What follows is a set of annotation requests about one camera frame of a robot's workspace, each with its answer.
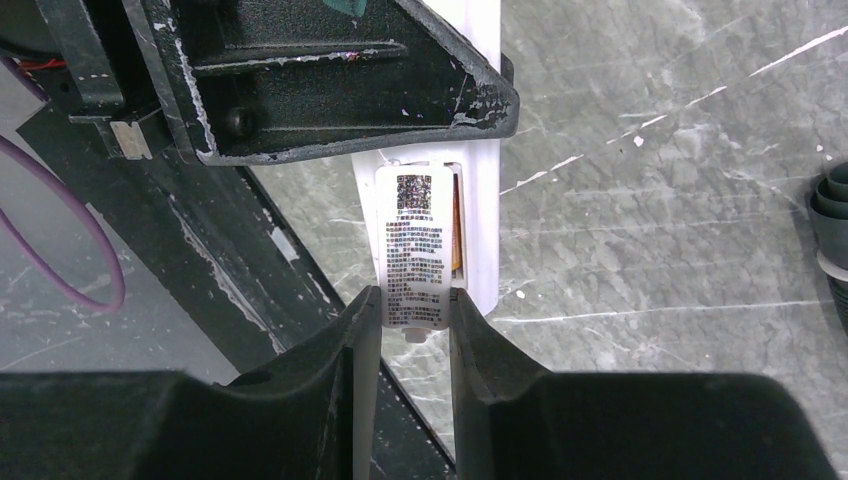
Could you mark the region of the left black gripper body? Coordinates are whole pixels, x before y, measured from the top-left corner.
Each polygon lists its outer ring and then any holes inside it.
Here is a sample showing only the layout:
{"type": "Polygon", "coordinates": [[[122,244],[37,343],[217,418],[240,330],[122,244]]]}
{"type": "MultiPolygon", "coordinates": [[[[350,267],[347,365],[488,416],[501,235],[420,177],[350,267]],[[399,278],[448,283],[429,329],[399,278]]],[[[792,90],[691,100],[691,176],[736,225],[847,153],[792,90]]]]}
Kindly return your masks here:
{"type": "Polygon", "coordinates": [[[173,136],[121,1],[38,1],[91,125],[112,158],[152,159],[173,136]]]}

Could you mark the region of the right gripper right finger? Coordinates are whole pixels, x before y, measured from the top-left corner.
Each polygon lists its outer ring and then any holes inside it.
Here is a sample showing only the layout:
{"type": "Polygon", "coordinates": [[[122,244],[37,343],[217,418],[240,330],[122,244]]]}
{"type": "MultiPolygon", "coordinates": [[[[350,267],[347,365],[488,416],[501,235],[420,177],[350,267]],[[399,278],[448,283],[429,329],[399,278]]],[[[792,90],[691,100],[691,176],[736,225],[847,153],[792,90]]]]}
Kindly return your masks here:
{"type": "Polygon", "coordinates": [[[745,373],[554,372],[450,294],[461,479],[834,479],[806,415],[745,373]]]}

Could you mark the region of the orange battery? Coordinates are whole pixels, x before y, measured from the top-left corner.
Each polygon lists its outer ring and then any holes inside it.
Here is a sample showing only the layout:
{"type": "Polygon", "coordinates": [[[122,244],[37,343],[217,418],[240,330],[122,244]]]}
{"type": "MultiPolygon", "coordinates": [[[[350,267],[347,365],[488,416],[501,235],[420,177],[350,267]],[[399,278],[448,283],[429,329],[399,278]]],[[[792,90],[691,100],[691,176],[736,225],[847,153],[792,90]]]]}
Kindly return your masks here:
{"type": "Polygon", "coordinates": [[[462,257],[462,223],[461,223],[461,195],[459,175],[453,176],[453,200],[452,200],[452,271],[461,269],[462,257]]]}

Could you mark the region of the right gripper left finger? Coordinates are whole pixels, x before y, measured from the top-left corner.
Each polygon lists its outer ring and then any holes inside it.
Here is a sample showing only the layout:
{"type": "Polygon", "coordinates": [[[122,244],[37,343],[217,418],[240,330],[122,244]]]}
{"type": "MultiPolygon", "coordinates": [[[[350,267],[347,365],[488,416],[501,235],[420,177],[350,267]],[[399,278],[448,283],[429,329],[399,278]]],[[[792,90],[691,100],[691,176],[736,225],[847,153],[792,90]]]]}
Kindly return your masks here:
{"type": "Polygon", "coordinates": [[[5,374],[5,479],[365,479],[381,293],[228,385],[178,371],[5,374]]]}

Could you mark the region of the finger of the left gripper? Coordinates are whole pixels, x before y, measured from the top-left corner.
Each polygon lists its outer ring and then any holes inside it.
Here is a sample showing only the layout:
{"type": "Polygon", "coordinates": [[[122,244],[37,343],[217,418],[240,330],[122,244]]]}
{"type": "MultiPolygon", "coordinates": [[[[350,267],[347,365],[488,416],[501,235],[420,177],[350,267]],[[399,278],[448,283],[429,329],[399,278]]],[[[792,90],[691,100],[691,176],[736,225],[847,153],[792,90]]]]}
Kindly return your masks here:
{"type": "Polygon", "coordinates": [[[511,79],[422,1],[146,1],[142,55],[181,158],[265,166],[501,139],[511,79]]]}

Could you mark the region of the white remote control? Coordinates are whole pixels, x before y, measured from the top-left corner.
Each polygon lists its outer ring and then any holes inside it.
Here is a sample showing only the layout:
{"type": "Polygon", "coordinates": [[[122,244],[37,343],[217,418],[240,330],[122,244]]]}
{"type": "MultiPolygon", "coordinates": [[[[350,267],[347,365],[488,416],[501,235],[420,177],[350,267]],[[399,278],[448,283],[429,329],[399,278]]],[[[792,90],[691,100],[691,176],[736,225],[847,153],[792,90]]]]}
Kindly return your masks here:
{"type": "MultiPolygon", "coordinates": [[[[501,3],[499,1],[442,1],[425,3],[451,24],[502,71],[501,3]]],[[[377,194],[375,173],[389,160],[445,160],[460,166],[463,206],[463,287],[478,310],[488,314],[499,298],[499,206],[501,141],[474,140],[406,145],[352,155],[352,167],[366,226],[370,263],[378,266],[377,194]]]]}

